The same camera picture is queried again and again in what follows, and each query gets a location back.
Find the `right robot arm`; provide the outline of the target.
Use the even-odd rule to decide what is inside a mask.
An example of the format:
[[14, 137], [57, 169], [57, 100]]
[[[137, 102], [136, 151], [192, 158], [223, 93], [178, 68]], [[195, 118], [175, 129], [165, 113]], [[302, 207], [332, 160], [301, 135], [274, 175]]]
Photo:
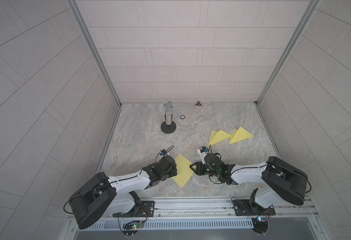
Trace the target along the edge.
[[219, 184], [240, 185], [244, 183], [263, 183], [267, 188], [253, 190], [249, 205], [263, 209], [288, 202], [302, 206], [307, 187], [311, 184], [303, 171], [286, 163], [278, 157], [269, 157], [267, 161], [255, 165], [225, 164], [219, 153], [209, 153], [207, 149], [199, 153], [200, 162], [190, 165], [198, 176], [216, 177]]

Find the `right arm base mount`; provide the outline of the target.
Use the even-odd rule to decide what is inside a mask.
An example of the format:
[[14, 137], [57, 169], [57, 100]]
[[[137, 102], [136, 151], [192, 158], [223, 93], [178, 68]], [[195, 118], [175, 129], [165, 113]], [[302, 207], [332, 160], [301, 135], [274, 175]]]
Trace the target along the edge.
[[238, 216], [271, 216], [275, 215], [275, 210], [273, 206], [269, 208], [263, 208], [255, 202], [255, 194], [258, 188], [254, 189], [250, 199], [240, 200], [237, 197], [232, 197], [231, 202], [233, 203], [233, 208], [235, 215]]

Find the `yellow square paper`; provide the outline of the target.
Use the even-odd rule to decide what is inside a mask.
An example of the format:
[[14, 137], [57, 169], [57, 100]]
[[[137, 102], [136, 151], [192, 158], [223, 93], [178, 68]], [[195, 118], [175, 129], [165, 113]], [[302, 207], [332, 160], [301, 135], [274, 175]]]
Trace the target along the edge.
[[212, 146], [214, 144], [217, 144], [219, 142], [222, 142], [226, 139], [230, 139], [231, 135], [226, 133], [225, 131], [211, 131], [208, 146]]

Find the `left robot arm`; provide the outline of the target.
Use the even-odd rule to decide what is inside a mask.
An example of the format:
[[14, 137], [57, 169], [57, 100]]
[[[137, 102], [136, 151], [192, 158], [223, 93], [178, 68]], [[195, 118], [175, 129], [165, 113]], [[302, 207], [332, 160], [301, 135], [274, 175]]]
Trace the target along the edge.
[[154, 187], [176, 175], [176, 162], [168, 155], [133, 174], [108, 177], [100, 172], [69, 197], [68, 205], [79, 229], [84, 230], [105, 214], [137, 213], [141, 200], [136, 191]]

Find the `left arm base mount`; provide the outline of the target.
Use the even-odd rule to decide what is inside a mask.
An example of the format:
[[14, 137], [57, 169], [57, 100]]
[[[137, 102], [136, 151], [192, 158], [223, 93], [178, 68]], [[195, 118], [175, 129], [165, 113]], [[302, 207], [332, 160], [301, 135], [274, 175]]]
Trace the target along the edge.
[[112, 201], [113, 218], [153, 217], [155, 201], [142, 201], [135, 191], [116, 196]]

